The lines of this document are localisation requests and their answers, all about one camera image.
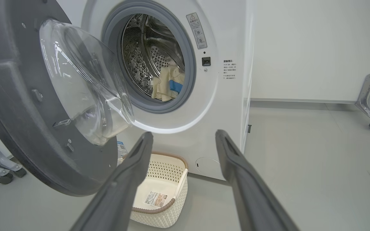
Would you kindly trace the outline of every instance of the white plastic basket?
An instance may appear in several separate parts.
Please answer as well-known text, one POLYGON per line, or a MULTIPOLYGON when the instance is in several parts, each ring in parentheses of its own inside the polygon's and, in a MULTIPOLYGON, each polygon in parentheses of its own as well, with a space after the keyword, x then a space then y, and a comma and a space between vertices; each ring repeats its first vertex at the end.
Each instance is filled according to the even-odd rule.
POLYGON ((152 152, 147 176, 135 195, 131 219, 158 228, 175 224, 188 192, 187 175, 188 164, 182 157, 152 152))

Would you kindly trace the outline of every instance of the floor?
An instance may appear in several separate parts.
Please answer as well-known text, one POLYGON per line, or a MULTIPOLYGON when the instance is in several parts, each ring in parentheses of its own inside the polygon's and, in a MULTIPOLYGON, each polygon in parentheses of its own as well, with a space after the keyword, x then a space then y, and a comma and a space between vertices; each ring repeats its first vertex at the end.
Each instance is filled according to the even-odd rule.
MULTIPOLYGON (((245 156, 300 230, 370 230, 370 120, 353 105, 252 102, 245 156)), ((232 189, 189 175, 167 230, 238 230, 232 189)), ((68 230, 92 199, 58 193, 31 174, 0 185, 0 230, 68 230)), ((159 230, 131 221, 129 231, 159 230)))

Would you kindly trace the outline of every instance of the small sticker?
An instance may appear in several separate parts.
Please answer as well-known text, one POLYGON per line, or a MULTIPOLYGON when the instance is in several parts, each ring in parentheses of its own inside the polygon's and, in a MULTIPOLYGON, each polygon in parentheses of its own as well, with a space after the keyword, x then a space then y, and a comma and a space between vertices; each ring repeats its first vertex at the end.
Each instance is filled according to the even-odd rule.
POLYGON ((120 142, 120 141, 117 141, 117 145, 118 145, 118 154, 123 157, 125 156, 126 154, 128 154, 128 151, 126 150, 125 146, 124 146, 124 143, 120 142))
POLYGON ((223 78, 235 79, 235 73, 236 73, 236 63, 234 63, 232 59, 224 60, 223 78))
POLYGON ((204 30, 202 30, 197 13, 192 13, 186 16, 192 32, 194 33, 195 41, 197 42, 198 49, 207 48, 207 41, 205 40, 204 30))
POLYGON ((162 207, 167 198, 168 196, 166 196, 165 194, 151 191, 145 200, 145 204, 162 207))

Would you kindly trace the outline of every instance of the barcode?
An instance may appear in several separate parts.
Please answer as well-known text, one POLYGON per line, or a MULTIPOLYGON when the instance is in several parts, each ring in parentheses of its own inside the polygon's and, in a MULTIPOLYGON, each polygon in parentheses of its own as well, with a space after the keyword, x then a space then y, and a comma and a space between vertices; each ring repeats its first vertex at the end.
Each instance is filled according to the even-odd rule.
POLYGON ((152 195, 153 195, 153 193, 152 193, 152 192, 150 192, 150 193, 149 193, 149 195, 148 195, 148 197, 147 197, 147 198, 146 198, 146 200, 145 200, 145 203, 146 203, 146 204, 149 204, 149 203, 150 203, 150 201, 149 201, 149 200, 151 199, 152 195))

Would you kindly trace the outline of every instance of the washing machine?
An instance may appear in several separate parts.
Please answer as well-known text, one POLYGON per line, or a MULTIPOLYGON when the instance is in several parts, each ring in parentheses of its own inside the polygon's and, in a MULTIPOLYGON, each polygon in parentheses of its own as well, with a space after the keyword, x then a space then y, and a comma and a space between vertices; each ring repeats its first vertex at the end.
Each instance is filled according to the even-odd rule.
POLYGON ((74 196, 95 193, 145 131, 153 150, 223 180, 215 132, 244 151, 254 10, 249 0, 0 0, 0 143, 74 196), (183 81, 160 98, 166 70, 183 81))

